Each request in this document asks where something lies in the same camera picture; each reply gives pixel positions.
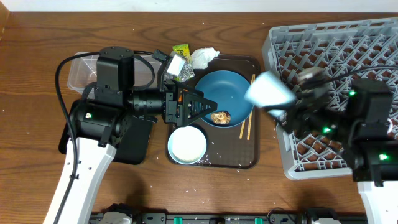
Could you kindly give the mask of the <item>yellow green foil wrapper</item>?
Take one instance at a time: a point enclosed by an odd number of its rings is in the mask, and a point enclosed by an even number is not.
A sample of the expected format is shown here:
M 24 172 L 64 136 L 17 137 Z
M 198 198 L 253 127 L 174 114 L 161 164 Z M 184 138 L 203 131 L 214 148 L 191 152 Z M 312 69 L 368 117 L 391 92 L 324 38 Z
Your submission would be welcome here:
M 184 58 L 184 64 L 182 66 L 182 69 L 179 75 L 175 78 L 175 80 L 182 83 L 186 82 L 195 76 L 192 67 L 192 57 L 190 54 L 189 45 L 188 44 L 174 45 L 172 49 L 174 53 L 179 54 L 179 56 L 182 56 Z

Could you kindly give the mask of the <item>white napkin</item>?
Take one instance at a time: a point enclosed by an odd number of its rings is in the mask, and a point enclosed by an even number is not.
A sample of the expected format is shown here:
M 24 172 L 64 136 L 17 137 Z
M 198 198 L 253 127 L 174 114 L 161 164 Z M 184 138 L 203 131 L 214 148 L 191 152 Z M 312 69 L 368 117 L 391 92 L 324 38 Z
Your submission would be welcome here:
M 192 68 L 193 69 L 206 69 L 208 64 L 217 56 L 220 52 L 215 50 L 213 47 L 200 48 L 191 54 Z

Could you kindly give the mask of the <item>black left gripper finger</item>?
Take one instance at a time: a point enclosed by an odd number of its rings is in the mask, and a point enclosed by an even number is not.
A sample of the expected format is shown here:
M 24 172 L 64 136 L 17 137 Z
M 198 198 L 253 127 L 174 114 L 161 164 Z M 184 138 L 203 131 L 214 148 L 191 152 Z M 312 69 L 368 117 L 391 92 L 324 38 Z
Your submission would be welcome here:
M 180 112 L 180 126 L 188 126 L 196 120 L 216 111 L 217 106 L 191 106 L 182 107 Z
M 218 106 L 215 101 L 205 98 L 202 91 L 196 89 L 188 90 L 186 88 L 182 90 L 182 103 L 188 108 L 194 108 L 199 105 L 204 109 L 217 109 Z

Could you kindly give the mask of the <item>white cup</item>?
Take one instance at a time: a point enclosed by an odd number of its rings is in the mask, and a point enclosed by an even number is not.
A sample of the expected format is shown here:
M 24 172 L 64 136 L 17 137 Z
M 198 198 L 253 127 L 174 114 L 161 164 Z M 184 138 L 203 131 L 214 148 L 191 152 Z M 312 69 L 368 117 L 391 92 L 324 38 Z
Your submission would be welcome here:
M 265 106 L 295 104 L 297 101 L 295 94 L 272 71 L 261 73 L 246 91 L 244 99 L 263 109 Z M 269 114 L 279 118 L 285 113 L 272 110 Z

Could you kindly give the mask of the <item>blue plate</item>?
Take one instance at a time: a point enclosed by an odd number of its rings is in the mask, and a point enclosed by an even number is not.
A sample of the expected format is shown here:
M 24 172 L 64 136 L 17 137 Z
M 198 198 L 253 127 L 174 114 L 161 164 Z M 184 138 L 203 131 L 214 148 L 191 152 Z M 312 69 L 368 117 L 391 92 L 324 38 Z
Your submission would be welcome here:
M 217 103 L 215 112 L 211 112 L 202 120 L 216 128 L 232 128 L 241 124 L 249 117 L 254 106 L 244 99 L 250 83 L 240 74 L 228 70 L 210 72 L 195 85 L 204 93 L 204 97 Z M 231 116 L 228 124 L 216 124 L 211 120 L 213 113 L 226 111 Z

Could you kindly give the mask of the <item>brown food scrap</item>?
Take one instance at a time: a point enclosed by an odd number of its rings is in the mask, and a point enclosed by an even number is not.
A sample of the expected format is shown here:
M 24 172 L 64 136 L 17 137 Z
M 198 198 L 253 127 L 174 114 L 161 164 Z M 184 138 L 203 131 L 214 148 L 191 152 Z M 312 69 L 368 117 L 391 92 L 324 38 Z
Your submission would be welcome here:
M 211 114 L 211 120 L 215 124 L 229 124 L 231 115 L 227 111 L 219 111 Z

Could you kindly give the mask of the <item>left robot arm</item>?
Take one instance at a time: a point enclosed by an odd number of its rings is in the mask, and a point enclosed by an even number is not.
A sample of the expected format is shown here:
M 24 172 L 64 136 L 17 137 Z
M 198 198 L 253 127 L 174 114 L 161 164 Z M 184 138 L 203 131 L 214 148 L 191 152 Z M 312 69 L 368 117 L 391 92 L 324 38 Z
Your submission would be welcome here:
M 96 81 L 63 110 L 65 164 L 45 223 L 88 222 L 106 170 L 119 150 L 133 147 L 141 121 L 161 116 L 167 124 L 185 127 L 216 111 L 217 104 L 203 92 L 164 78 L 173 63 L 184 65 L 183 57 L 159 50 L 151 55 L 161 64 L 151 72 L 156 89 L 135 84 L 135 62 L 145 61 L 144 51 L 111 46 L 96 53 Z

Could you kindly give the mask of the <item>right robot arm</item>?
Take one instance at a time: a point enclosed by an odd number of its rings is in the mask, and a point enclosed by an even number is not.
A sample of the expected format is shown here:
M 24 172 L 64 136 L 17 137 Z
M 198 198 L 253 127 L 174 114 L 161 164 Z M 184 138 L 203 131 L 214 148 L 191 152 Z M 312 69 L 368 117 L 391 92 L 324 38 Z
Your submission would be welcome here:
M 397 223 L 397 140 L 387 133 L 393 95 L 382 81 L 356 79 L 343 112 L 329 110 L 329 81 L 312 78 L 307 92 L 292 93 L 280 80 L 268 81 L 277 95 L 265 107 L 285 110 L 278 124 L 298 138 L 318 133 L 341 144 L 335 152 L 352 170 L 368 223 Z

